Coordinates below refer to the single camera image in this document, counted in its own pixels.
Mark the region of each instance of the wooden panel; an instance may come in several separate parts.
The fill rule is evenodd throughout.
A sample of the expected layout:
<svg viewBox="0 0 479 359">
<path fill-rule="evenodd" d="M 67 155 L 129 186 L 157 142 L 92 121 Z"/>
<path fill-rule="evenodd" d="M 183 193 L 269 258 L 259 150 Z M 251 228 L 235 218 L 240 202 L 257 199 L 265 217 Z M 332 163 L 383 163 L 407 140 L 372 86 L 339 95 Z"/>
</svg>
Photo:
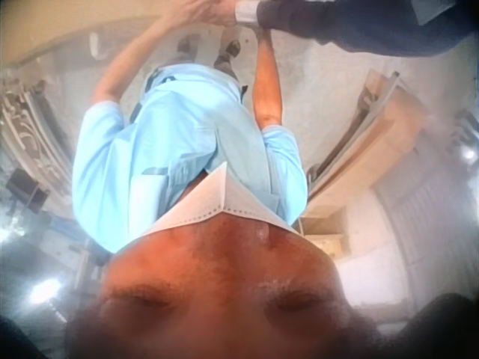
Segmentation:
<svg viewBox="0 0 479 359">
<path fill-rule="evenodd" d="M 395 88 L 380 115 L 320 180 L 305 216 L 329 217 L 371 187 L 412 150 L 425 117 L 414 96 Z"/>
<path fill-rule="evenodd" d="M 344 235 L 342 234 L 307 235 L 306 239 L 334 260 L 345 257 L 346 255 L 342 243 Z"/>
</svg>

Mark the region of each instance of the wall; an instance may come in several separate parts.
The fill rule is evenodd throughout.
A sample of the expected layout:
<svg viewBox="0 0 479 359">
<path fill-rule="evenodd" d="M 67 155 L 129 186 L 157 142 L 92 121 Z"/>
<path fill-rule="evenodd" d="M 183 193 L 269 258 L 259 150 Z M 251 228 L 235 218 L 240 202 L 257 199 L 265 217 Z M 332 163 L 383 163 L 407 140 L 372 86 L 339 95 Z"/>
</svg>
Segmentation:
<svg viewBox="0 0 479 359">
<path fill-rule="evenodd" d="M 478 293 L 477 202 L 461 164 L 421 133 L 404 160 L 376 184 L 400 246 L 415 310 L 437 295 Z"/>
</svg>

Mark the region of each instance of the hair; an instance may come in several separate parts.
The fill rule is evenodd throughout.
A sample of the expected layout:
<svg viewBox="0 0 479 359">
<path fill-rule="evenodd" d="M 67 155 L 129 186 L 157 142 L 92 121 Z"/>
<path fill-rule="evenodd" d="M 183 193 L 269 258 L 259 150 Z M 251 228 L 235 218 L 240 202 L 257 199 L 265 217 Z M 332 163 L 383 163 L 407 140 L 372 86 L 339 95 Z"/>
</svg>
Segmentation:
<svg viewBox="0 0 479 359">
<path fill-rule="evenodd" d="M 105 325 L 100 317 L 101 306 L 95 304 L 78 312 L 66 330 L 65 349 L 69 359 L 130 359 L 165 358 L 158 352 L 138 352 L 128 343 L 122 343 Z M 330 344 L 327 355 L 318 355 L 328 359 L 380 359 L 383 358 L 383 338 L 373 321 L 351 309 L 348 326 L 339 337 Z"/>
</svg>

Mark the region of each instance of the hand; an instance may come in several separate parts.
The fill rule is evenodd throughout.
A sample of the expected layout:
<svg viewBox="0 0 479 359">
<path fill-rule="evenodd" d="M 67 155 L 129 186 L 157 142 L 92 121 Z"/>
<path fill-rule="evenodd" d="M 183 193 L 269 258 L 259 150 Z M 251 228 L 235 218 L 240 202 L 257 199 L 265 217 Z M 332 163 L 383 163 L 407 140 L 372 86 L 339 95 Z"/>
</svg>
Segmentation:
<svg viewBox="0 0 479 359">
<path fill-rule="evenodd" d="M 237 19 L 234 10 L 238 1 L 239 0 L 218 0 L 216 4 L 210 7 L 205 21 L 214 25 L 235 26 Z"/>
<path fill-rule="evenodd" d="M 211 7 L 221 0 L 169 0 L 166 9 L 155 23 L 159 28 L 179 28 L 195 22 L 207 21 Z"/>
</svg>

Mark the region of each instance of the sleeve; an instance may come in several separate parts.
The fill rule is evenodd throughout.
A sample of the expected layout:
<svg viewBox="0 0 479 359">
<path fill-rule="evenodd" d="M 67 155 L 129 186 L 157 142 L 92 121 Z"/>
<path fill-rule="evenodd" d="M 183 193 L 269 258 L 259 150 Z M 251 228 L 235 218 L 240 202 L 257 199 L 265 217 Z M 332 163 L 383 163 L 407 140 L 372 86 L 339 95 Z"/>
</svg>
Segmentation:
<svg viewBox="0 0 479 359">
<path fill-rule="evenodd" d="M 99 102 L 86 112 L 76 148 L 73 211 L 87 234 L 99 242 L 99 237 L 104 234 L 100 227 L 104 226 L 100 226 L 98 218 L 114 220 L 103 216 L 105 210 L 111 207 L 104 197 L 111 197 L 109 192 L 115 191 L 108 184 L 109 179 L 115 177 L 109 157 L 113 140 L 122 130 L 120 106 L 112 101 Z"/>
<path fill-rule="evenodd" d="M 308 202 L 308 186 L 298 145 L 293 134 L 283 126 L 266 127 L 263 139 L 271 176 L 278 183 L 275 189 L 280 197 L 278 214 L 291 225 L 303 213 Z"/>
</svg>

